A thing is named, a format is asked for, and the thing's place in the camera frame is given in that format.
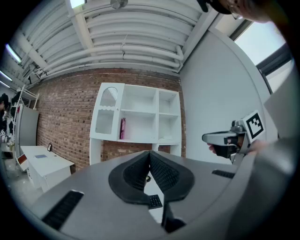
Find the white metal rack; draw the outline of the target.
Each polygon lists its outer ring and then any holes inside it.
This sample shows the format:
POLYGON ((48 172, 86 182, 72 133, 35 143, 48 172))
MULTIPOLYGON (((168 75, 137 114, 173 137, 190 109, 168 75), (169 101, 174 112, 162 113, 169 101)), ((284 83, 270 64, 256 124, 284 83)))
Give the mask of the white metal rack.
POLYGON ((17 90, 16 95, 11 99, 10 115, 13 120, 13 135, 15 135, 16 129, 16 118, 21 113, 21 106, 30 107, 31 102, 34 103, 32 107, 33 110, 36 110, 37 101, 39 94, 34 94, 25 88, 25 85, 17 90))

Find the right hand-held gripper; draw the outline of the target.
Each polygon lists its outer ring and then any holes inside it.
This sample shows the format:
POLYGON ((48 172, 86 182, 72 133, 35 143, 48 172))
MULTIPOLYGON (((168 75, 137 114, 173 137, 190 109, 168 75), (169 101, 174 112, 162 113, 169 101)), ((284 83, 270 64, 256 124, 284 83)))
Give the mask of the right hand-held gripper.
POLYGON ((232 121, 230 130, 203 134, 202 140, 213 143, 217 156, 229 159, 232 164, 240 164, 252 142, 264 132, 259 112, 253 111, 240 120, 232 121))

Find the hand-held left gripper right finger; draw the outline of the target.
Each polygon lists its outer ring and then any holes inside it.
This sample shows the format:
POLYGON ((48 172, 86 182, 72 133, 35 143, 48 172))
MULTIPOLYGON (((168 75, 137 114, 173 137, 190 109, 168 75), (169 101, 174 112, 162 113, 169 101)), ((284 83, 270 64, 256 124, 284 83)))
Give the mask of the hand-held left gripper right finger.
POLYGON ((164 194, 165 202, 183 200, 195 183, 189 169, 154 151, 150 151, 150 172, 164 194))

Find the person's glasses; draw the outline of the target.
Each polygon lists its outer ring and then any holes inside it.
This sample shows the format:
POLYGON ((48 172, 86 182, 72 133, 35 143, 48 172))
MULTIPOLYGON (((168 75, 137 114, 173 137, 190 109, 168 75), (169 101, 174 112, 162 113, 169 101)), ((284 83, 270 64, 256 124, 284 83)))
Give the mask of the person's glasses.
POLYGON ((235 20, 243 18, 237 5, 229 4, 228 8, 235 20))

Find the window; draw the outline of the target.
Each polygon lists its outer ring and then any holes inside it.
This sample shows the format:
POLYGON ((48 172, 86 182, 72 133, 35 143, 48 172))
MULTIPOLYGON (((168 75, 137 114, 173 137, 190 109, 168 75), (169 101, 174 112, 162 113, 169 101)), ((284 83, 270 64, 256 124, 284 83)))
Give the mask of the window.
POLYGON ((274 23, 252 23, 235 43, 244 51, 274 93, 290 74, 294 59, 286 40, 274 23))

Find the white ribbed glass cabinet door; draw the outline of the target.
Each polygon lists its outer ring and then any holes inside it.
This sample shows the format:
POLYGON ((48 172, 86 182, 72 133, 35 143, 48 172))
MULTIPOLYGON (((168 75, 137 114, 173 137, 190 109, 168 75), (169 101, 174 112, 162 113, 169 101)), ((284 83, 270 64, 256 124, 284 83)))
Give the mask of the white ribbed glass cabinet door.
POLYGON ((93 110, 90 138, 117 140, 124 88, 125 84, 123 83, 101 83, 93 110))

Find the bundle of white ceiling pipes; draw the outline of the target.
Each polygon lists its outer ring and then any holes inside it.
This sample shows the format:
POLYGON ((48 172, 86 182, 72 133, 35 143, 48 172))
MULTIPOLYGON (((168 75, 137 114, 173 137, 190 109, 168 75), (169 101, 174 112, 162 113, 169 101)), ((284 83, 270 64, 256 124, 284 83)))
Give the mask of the bundle of white ceiling pipes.
POLYGON ((41 78, 113 64, 176 71, 202 16, 196 0, 44 0, 20 26, 37 53, 25 63, 41 78))

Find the ceiling tube light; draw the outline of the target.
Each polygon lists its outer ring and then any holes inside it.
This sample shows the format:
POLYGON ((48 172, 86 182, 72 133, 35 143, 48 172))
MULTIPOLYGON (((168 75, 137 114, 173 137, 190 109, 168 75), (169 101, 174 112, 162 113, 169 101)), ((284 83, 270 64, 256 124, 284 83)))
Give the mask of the ceiling tube light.
POLYGON ((20 58, 20 56, 14 51, 14 49, 9 45, 6 44, 5 45, 6 50, 8 51, 8 53, 15 59, 15 61, 17 63, 21 63, 22 59, 20 58))

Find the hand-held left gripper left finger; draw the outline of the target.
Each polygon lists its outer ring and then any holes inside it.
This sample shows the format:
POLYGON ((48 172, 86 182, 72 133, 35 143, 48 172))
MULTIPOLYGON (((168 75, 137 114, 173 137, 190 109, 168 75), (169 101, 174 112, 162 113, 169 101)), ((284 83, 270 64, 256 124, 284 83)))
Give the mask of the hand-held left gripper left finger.
POLYGON ((150 197, 144 193, 149 171, 149 152, 146 151, 112 169, 109 186, 126 203, 150 204, 150 197))

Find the black keyboard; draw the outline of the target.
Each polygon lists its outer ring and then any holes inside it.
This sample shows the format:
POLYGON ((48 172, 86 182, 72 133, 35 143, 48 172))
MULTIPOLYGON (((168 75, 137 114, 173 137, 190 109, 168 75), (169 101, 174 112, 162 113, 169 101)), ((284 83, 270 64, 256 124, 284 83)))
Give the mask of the black keyboard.
POLYGON ((149 210, 163 207, 158 195, 150 195, 149 198, 150 198, 149 210))

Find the white desk with hutch shelves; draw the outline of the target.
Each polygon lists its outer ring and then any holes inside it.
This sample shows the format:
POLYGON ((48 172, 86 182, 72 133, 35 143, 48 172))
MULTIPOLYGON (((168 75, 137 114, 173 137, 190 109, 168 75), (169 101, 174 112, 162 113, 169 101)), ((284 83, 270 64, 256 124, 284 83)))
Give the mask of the white desk with hutch shelves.
MULTIPOLYGON (((90 138, 90 165, 101 161, 101 142, 90 138)), ((169 146, 181 156, 181 111, 179 93, 147 86, 125 84, 119 120, 119 135, 113 143, 146 143, 152 150, 169 146), (126 118, 125 138, 120 139, 121 118, 126 118)))

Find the grey partition board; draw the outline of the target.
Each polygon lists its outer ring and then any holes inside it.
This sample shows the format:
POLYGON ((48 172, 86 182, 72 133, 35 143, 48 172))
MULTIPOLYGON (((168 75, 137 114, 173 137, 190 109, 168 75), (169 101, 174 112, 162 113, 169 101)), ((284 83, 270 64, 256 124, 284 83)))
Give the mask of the grey partition board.
POLYGON ((23 107, 19 131, 20 146, 36 146, 38 117, 38 111, 23 107))

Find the round ceiling fixture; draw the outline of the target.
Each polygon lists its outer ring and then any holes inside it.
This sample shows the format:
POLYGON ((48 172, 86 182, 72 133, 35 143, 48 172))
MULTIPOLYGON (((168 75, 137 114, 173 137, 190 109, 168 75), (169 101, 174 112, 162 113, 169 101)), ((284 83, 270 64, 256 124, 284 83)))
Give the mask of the round ceiling fixture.
POLYGON ((110 5, 114 9, 124 8, 128 4, 128 0, 110 0, 110 5))

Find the white side table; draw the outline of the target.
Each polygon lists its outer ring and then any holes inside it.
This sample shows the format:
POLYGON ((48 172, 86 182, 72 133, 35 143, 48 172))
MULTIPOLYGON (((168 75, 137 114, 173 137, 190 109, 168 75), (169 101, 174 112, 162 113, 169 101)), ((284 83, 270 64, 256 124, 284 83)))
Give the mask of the white side table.
POLYGON ((21 146, 27 157, 28 177, 34 188, 45 193, 71 175, 70 167, 74 163, 62 158, 45 146, 21 146), (47 158, 35 158, 35 155, 47 155, 47 158))

